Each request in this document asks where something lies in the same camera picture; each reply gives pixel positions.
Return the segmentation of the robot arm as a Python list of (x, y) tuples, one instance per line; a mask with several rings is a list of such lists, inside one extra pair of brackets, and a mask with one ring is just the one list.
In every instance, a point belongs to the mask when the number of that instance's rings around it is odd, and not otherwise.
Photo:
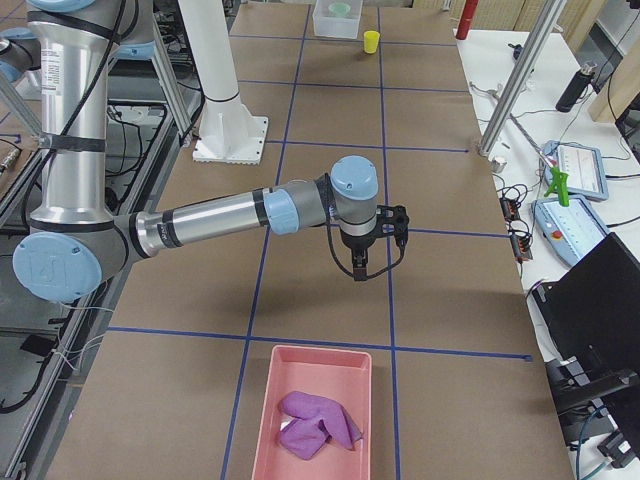
[(28, 72), (41, 71), (41, 45), (37, 36), (26, 27), (14, 27), (1, 32), (1, 73), (10, 83)]
[(13, 270), (35, 296), (81, 298), (126, 265), (164, 249), (267, 226), (278, 235), (337, 221), (365, 281), (381, 210), (377, 174), (361, 156), (314, 181), (203, 201), (161, 213), (116, 216), (105, 204), (107, 63), (154, 52), (148, 1), (33, 1), (28, 24), (41, 45), (42, 200), (16, 247)]

